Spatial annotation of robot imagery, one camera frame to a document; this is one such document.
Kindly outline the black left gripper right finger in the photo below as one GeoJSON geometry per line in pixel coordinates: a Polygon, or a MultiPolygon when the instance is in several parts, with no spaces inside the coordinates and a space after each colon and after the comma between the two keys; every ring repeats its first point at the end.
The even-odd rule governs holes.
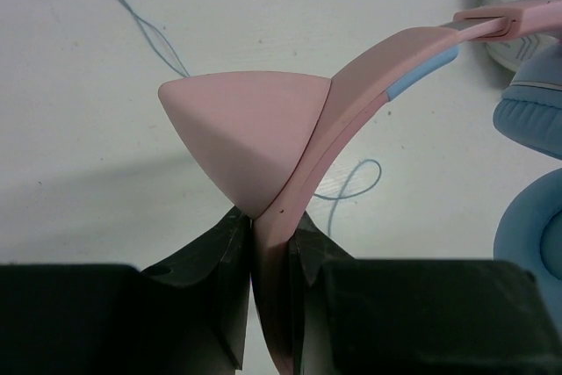
{"type": "Polygon", "coordinates": [[[359,259],[304,216],[288,269],[297,374],[551,372],[551,318],[512,263],[359,259]]]}

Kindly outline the pink blue cat-ear headphones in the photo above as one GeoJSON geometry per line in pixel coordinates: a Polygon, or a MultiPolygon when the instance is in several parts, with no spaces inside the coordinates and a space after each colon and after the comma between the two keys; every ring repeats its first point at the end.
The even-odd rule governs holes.
{"type": "Polygon", "coordinates": [[[158,97],[202,170],[255,222],[258,296],[278,292],[285,244],[351,138],[386,103],[509,28],[481,7],[380,41],[336,75],[240,71],[164,83],[158,97]]]}

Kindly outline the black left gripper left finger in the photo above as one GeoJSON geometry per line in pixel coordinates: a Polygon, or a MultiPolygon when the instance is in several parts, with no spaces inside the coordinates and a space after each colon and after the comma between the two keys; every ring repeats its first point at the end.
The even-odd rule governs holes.
{"type": "Polygon", "coordinates": [[[233,374],[243,365],[251,223],[238,209],[144,270],[5,264],[4,374],[233,374]]]}

